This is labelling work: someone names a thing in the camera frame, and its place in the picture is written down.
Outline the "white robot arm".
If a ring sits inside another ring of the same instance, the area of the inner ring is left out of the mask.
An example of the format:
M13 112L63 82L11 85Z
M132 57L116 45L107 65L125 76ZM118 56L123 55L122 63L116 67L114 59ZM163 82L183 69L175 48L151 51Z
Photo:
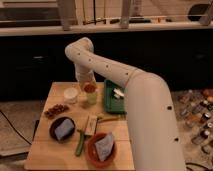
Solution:
M170 90L158 75L94 53L90 39L65 48L82 80L94 71L124 88L124 104L136 171L186 171Z

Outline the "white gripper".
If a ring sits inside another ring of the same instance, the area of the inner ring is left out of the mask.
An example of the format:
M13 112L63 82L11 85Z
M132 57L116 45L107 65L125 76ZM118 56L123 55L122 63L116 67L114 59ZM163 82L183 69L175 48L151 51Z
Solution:
M75 76L81 88L83 88L86 83L96 83L93 70L78 64L75 65Z

